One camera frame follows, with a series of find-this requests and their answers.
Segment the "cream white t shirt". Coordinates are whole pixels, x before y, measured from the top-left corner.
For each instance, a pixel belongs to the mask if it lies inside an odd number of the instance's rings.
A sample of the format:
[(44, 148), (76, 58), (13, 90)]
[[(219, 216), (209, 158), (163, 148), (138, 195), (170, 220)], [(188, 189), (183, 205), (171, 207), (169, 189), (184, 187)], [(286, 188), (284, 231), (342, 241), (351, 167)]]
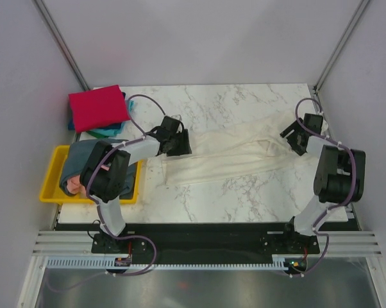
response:
[(290, 110), (220, 130), (190, 133), (192, 153), (162, 160), (169, 186), (200, 184), (272, 171), (319, 158), (322, 145), (313, 137), (299, 156), (280, 133), (296, 122)]

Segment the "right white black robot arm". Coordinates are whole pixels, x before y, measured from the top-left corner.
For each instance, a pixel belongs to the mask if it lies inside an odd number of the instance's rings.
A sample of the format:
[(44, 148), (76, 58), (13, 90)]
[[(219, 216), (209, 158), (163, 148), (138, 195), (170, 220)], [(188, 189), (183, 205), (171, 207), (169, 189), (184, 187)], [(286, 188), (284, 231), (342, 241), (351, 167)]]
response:
[(330, 214), (362, 198), (366, 153), (337, 145), (321, 135), (323, 116), (305, 114), (280, 133), (298, 155), (319, 158), (313, 182), (314, 195), (304, 210), (274, 236), (281, 253), (318, 253), (317, 235)]

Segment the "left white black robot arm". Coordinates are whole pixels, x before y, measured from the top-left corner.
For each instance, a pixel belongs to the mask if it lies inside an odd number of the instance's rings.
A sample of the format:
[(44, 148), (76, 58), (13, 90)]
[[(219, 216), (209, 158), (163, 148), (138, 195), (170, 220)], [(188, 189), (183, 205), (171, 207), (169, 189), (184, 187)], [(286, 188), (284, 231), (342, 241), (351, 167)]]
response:
[(130, 236), (123, 233), (126, 223), (121, 214), (120, 195), (130, 165), (165, 154), (190, 155), (189, 132), (178, 118), (165, 116), (159, 126), (131, 141), (98, 141), (80, 174), (88, 199), (96, 204), (100, 229), (107, 235), (106, 245), (123, 252)]

